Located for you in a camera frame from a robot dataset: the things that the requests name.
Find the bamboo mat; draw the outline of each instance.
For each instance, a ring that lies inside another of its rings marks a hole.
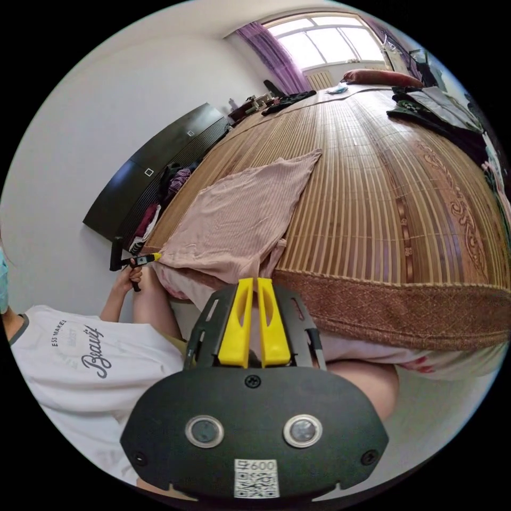
[[[391,90],[371,89],[320,92],[246,119],[196,169],[144,251],[164,245],[201,189],[320,147],[274,283],[298,291],[318,327],[339,335],[416,349],[505,342],[510,260],[483,172],[445,138],[389,119]]]

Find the window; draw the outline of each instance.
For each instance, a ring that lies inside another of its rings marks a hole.
[[[348,61],[384,62],[381,44],[356,15],[310,14],[266,24],[302,69]]]

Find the black wardrobe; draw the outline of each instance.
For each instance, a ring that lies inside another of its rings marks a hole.
[[[112,241],[124,238],[124,248],[156,202],[158,184],[172,162],[183,167],[205,157],[229,130],[229,122],[209,103],[192,110],[161,130],[115,173],[87,213],[84,224]]]

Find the qr code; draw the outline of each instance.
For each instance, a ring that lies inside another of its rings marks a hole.
[[[278,496],[277,460],[234,460],[235,498],[274,499]]]

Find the purple curtain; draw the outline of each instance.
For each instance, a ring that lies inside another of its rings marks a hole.
[[[236,33],[257,53],[264,65],[278,80],[284,94],[297,94],[312,90],[293,57],[265,27],[256,21]]]
[[[385,36],[387,37],[387,42],[394,45],[396,49],[401,52],[401,58],[404,61],[405,66],[410,70],[411,75],[414,78],[422,81],[422,74],[417,69],[415,60],[408,54],[408,50],[405,49],[403,45],[396,39],[396,36],[388,28],[382,27],[374,20],[364,18],[364,21],[369,25],[369,27],[382,43],[385,42]]]

